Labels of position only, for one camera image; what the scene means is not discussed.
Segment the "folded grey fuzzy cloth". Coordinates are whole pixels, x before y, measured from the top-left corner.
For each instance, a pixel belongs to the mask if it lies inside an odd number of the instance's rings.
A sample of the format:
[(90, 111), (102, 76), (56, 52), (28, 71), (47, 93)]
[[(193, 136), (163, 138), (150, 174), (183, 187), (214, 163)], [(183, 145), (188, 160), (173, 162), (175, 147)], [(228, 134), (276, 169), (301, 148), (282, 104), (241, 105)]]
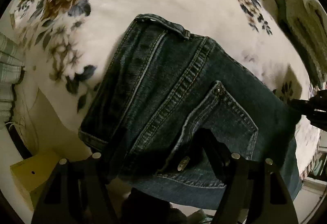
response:
[(314, 87), (326, 83), (326, 30), (303, 0), (275, 0), (278, 25), (298, 52)]

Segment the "plaid grey fabric stack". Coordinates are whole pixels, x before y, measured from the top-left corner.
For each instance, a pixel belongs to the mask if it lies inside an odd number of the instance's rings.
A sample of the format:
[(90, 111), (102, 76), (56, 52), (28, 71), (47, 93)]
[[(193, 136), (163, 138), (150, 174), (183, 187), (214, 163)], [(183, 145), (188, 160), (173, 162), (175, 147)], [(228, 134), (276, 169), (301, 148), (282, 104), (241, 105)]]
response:
[(12, 115), (15, 95), (13, 86), (21, 79), (23, 58), (18, 46), (1, 33), (0, 41), (1, 129)]

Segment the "dark blue denim jeans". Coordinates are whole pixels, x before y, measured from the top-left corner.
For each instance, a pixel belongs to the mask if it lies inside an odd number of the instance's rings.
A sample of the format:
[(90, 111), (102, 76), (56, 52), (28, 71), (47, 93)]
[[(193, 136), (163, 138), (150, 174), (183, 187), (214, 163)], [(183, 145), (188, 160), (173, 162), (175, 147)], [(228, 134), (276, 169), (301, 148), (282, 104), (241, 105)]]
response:
[(138, 15), (125, 31), (79, 128), (99, 152), (116, 151), (116, 177), (151, 196), (214, 210), (224, 184), (196, 138), (213, 132), (232, 152), (272, 159), (295, 198), (301, 180), (291, 110), (209, 37)]

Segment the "floral bed blanket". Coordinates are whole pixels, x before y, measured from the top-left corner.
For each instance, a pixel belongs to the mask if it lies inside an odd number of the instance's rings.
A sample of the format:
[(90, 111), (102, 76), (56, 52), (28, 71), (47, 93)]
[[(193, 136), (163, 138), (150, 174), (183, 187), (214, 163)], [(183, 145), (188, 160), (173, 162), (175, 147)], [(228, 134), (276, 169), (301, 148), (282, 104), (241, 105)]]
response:
[(282, 101), (312, 95), (268, 0), (14, 0), (11, 24), (27, 68), (68, 129), (80, 126), (135, 17), (213, 38)]

